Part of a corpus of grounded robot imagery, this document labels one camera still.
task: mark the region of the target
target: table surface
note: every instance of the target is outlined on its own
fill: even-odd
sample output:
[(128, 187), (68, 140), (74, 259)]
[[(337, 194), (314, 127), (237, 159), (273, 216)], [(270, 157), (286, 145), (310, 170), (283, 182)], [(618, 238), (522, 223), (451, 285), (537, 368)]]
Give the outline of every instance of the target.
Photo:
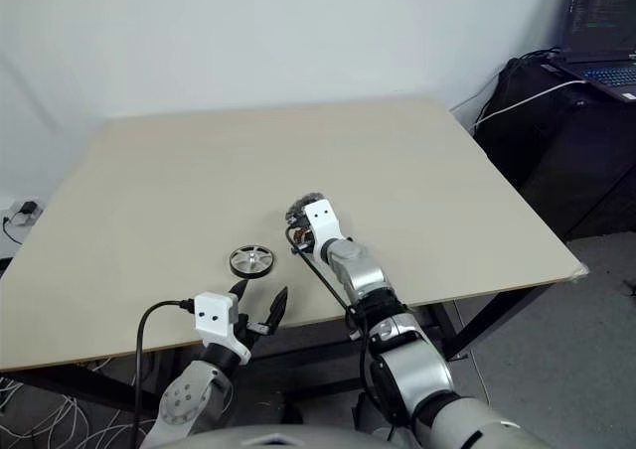
[[(132, 352), (146, 308), (227, 292), (228, 257), (249, 243), (276, 256), (240, 302), (251, 320), (284, 285), (284, 325), (342, 317), (283, 234), (288, 206), (315, 191), (407, 304), (586, 272), (434, 101), (126, 118), (96, 136), (0, 281), (0, 368)], [(144, 347), (196, 341), (193, 327), (160, 309)]]

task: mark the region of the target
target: black cabinet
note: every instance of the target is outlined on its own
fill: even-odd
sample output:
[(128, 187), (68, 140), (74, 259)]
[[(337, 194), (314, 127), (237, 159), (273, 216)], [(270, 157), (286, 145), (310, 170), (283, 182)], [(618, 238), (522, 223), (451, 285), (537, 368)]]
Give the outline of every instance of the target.
[[(571, 79), (543, 63), (508, 67), (485, 115)], [(575, 84), (485, 121), (475, 140), (562, 239), (636, 230), (636, 104)]]

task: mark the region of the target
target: white wall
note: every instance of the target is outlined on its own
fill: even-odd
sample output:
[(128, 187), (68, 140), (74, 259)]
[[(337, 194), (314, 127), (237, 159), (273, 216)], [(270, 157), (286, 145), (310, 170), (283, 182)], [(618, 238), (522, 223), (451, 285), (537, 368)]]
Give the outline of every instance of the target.
[[(0, 197), (47, 199), (105, 117), (427, 94), (553, 45), (561, 0), (0, 0)], [(487, 97), (458, 111), (468, 123)], [(15, 248), (0, 238), (0, 256)]]

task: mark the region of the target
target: wall socket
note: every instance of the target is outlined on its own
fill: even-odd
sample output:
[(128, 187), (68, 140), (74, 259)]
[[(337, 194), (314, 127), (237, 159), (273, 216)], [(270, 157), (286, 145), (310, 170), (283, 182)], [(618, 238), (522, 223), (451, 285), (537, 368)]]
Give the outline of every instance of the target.
[[(29, 201), (33, 201), (38, 205), (38, 207), (27, 216), (20, 214), (22, 206)], [(5, 209), (5, 211), (2, 212), (2, 215), (3, 217), (11, 219), (11, 225), (13, 226), (28, 227), (36, 223), (38, 218), (42, 215), (43, 209), (44, 202), (38, 198), (16, 199), (8, 209)]]

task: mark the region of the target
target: laptop keyboard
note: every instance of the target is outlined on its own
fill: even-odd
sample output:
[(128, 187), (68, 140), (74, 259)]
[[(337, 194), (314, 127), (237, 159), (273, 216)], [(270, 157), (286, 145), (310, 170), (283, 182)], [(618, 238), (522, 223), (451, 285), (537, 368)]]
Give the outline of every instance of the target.
[(615, 88), (636, 84), (636, 67), (612, 67), (607, 69), (592, 69), (583, 71), (583, 76), (600, 81), (605, 86)]

